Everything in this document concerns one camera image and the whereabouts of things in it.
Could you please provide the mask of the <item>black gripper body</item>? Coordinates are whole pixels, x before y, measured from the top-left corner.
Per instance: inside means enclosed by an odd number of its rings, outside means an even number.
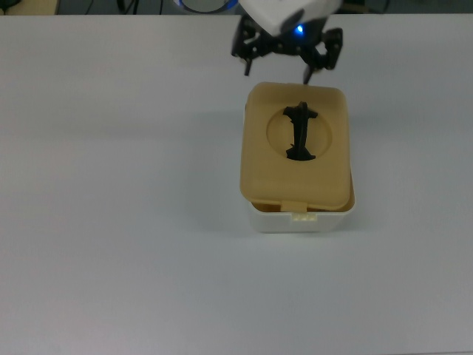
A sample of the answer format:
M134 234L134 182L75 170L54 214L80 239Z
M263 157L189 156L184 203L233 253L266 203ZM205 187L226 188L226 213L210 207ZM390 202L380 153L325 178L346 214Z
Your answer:
M271 36L261 32L257 42L258 56L271 53L281 55L311 55L316 46L321 43L322 32L289 32L280 36Z

